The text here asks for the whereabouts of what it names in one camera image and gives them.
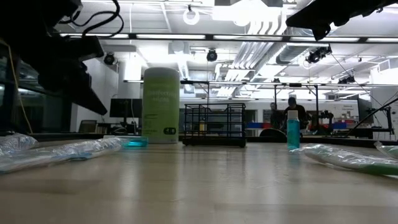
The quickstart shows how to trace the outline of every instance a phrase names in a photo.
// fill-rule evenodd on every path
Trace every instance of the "clear plastic bag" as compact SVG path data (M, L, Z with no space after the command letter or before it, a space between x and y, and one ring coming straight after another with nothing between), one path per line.
M398 175L398 161L367 156L333 146L311 144L302 148L305 155L324 164L376 175Z
M398 160L398 146L383 146L379 141L374 143L374 146L384 155Z
M108 138L5 154L0 156L0 173L74 159L91 159L116 152L122 148L123 143L122 139Z
M36 143L36 139L24 134L5 136L0 138L0 156L25 151Z

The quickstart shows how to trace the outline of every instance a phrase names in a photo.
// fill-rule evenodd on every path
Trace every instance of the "person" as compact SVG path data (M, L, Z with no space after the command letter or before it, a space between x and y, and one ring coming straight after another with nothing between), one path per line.
M280 129L282 127L282 124L284 122L284 114L280 111L277 110L276 104L271 103L271 126L274 129Z
M305 129L308 124L307 113L302 105L298 105L296 99L294 97L290 97L287 101L289 106L284 111L285 121L287 120L287 112L290 110L297 110L298 111L298 120L300 121L300 129Z

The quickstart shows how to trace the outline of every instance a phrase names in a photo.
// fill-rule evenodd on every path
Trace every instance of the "black wire rack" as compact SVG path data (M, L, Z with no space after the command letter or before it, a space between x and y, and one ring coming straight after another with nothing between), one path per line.
M184 145L246 146L244 103L186 104Z

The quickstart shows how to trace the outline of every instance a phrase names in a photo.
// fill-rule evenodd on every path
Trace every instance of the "workbench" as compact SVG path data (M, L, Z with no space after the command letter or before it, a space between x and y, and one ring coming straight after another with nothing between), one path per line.
M375 149L348 148L383 156ZM283 143L156 145L0 175L2 223L396 223L398 179Z

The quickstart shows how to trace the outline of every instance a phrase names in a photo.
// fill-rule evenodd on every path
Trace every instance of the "blue bottle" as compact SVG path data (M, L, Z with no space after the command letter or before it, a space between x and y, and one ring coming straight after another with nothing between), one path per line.
M287 149L300 147L300 121L298 111L287 112Z

